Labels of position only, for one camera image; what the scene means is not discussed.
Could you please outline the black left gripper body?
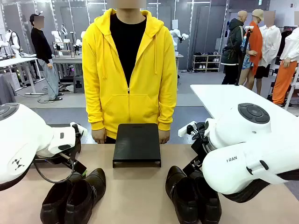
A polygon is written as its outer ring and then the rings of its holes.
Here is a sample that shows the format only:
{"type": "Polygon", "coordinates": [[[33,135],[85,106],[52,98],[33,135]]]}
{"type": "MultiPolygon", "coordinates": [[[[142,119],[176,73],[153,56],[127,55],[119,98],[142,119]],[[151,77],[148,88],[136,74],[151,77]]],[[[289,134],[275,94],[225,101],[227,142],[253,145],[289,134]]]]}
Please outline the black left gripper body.
{"type": "Polygon", "coordinates": [[[68,162],[69,158],[75,162],[77,154],[81,152],[81,139],[76,139],[75,145],[58,154],[58,163],[68,162]]]}

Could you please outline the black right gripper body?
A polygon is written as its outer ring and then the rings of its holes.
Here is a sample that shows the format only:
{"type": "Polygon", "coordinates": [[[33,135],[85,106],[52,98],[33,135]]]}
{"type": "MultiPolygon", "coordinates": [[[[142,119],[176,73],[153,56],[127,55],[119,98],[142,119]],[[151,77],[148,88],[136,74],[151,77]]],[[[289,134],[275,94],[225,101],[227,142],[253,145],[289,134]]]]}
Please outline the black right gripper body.
{"type": "Polygon", "coordinates": [[[195,134],[192,137],[192,140],[194,140],[194,142],[191,145],[191,148],[194,150],[197,156],[191,161],[191,164],[202,164],[204,158],[208,154],[208,138],[201,134],[195,134]]]}

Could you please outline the person's right hand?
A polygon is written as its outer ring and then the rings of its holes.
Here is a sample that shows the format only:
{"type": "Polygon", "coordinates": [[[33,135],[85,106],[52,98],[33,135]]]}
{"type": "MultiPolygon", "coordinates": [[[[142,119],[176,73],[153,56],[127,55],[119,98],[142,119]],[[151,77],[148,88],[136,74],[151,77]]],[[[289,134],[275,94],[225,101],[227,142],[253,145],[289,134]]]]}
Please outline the person's right hand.
{"type": "Polygon", "coordinates": [[[105,128],[100,130],[92,130],[92,138],[98,144],[104,144],[107,138],[107,132],[105,128]]]}

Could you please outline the person's left hand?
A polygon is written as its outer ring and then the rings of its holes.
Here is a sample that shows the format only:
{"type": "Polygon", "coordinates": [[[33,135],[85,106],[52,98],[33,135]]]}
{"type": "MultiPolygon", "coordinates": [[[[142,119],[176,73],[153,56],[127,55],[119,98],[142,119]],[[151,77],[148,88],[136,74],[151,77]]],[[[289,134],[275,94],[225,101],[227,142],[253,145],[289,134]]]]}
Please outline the person's left hand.
{"type": "Polygon", "coordinates": [[[158,130],[159,144],[166,144],[170,139],[170,131],[158,130]]]}

